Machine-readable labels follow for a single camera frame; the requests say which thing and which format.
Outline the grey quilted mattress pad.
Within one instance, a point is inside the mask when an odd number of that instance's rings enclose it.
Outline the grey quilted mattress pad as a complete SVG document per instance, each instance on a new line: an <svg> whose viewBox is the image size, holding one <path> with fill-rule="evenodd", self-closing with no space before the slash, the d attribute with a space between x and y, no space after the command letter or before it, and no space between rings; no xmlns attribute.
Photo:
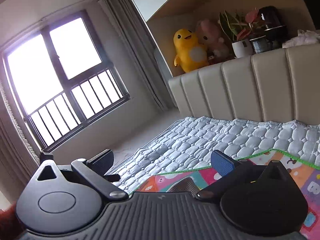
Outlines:
<svg viewBox="0 0 320 240"><path fill-rule="evenodd" d="M186 117L107 173L120 175L115 185L131 193L150 176L208 167L213 150L233 159L279 150L291 160L319 168L319 126L297 120L256 122Z"/></svg>

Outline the pink plush toy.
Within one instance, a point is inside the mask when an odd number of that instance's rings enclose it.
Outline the pink plush toy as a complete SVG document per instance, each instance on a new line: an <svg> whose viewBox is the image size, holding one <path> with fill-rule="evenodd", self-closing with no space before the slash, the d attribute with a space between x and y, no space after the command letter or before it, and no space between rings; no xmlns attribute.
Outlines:
<svg viewBox="0 0 320 240"><path fill-rule="evenodd" d="M231 57L220 29L210 20L205 19L197 22L196 35L199 42L207 47L207 57L210 64L227 61Z"/></svg>

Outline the yellow duck plush toy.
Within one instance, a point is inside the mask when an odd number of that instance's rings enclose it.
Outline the yellow duck plush toy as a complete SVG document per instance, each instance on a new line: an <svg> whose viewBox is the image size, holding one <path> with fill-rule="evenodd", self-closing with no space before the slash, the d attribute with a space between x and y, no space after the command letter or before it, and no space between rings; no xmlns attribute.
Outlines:
<svg viewBox="0 0 320 240"><path fill-rule="evenodd" d="M176 31L173 41L176 49L175 67L181 67L185 73L189 73L209 65L207 47L200 44L194 32L180 29Z"/></svg>

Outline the white crumpled cloth on shelf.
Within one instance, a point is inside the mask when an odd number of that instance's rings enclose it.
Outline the white crumpled cloth on shelf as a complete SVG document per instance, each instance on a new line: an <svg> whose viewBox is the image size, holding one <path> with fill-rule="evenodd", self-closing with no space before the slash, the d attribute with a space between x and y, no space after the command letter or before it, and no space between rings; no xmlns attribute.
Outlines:
<svg viewBox="0 0 320 240"><path fill-rule="evenodd" d="M298 30L298 35L282 44L282 48L290 48L319 43L319 32Z"/></svg>

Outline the black round appliance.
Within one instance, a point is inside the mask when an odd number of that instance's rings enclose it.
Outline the black round appliance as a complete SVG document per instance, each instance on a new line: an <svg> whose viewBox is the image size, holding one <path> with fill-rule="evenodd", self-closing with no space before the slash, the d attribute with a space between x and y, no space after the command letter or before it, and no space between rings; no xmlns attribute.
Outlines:
<svg viewBox="0 0 320 240"><path fill-rule="evenodd" d="M289 37L289 31L279 10L270 5L260 8L259 15L264 22L264 34L271 48L281 48L282 44Z"/></svg>

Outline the beige striped knit garment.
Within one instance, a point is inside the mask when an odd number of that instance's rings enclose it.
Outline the beige striped knit garment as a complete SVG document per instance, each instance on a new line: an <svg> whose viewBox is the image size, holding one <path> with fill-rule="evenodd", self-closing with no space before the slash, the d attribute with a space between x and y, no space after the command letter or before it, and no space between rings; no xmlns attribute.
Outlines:
<svg viewBox="0 0 320 240"><path fill-rule="evenodd" d="M167 189L167 193L189 192L193 197L200 191L191 177L185 177Z"/></svg>

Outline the red-leaf plant in dark pot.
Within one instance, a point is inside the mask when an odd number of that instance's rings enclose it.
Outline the red-leaf plant in dark pot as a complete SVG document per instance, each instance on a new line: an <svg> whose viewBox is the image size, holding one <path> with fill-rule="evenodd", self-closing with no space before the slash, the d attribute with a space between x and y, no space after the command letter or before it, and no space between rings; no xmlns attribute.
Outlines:
<svg viewBox="0 0 320 240"><path fill-rule="evenodd" d="M241 31L236 36L237 41L249 39L256 54L272 49L264 34L264 22L257 8L248 12L239 24Z"/></svg>

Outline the colourful cartoon play mat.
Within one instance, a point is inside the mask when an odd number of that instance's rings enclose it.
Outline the colourful cartoon play mat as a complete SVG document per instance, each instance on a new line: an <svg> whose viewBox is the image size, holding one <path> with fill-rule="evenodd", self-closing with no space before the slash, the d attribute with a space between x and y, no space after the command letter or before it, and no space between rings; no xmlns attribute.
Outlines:
<svg viewBox="0 0 320 240"><path fill-rule="evenodd" d="M232 227L254 238L275 239L298 232L319 239L319 170L291 160L278 151L247 159L255 166L254 179L227 190L214 204ZM179 180L191 177L200 190L221 176L212 165L199 170L154 175L139 192L166 192Z"/></svg>

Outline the window with black railing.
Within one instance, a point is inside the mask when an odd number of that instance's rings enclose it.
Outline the window with black railing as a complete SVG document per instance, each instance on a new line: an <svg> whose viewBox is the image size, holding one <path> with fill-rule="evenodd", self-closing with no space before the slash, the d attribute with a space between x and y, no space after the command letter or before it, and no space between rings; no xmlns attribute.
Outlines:
<svg viewBox="0 0 320 240"><path fill-rule="evenodd" d="M51 152L129 101L87 11L49 24L4 54L24 121Z"/></svg>

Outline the beige padded headboard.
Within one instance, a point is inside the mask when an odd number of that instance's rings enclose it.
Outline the beige padded headboard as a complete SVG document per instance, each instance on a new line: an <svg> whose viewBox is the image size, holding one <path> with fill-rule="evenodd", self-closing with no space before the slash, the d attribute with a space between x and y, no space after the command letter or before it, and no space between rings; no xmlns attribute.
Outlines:
<svg viewBox="0 0 320 240"><path fill-rule="evenodd" d="M172 78L183 116L319 124L319 45L277 49Z"/></svg>

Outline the green plant in white pot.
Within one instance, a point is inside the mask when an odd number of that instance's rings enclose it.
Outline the green plant in white pot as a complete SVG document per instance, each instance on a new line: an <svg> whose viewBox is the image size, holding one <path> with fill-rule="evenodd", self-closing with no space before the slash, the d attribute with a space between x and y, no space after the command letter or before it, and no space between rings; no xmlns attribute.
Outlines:
<svg viewBox="0 0 320 240"><path fill-rule="evenodd" d="M253 55L253 47L248 39L251 29L245 21L244 16L236 12L220 12L218 23L231 41L236 58Z"/></svg>

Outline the beige curtain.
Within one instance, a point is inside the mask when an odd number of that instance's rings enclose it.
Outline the beige curtain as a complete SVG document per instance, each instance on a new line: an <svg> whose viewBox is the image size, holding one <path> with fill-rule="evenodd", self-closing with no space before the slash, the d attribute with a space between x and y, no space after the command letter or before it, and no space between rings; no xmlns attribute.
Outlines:
<svg viewBox="0 0 320 240"><path fill-rule="evenodd" d="M161 111L174 108L175 102L168 90L168 82L155 57L157 46L132 1L99 0L98 3L122 40L133 66L157 108Z"/></svg>

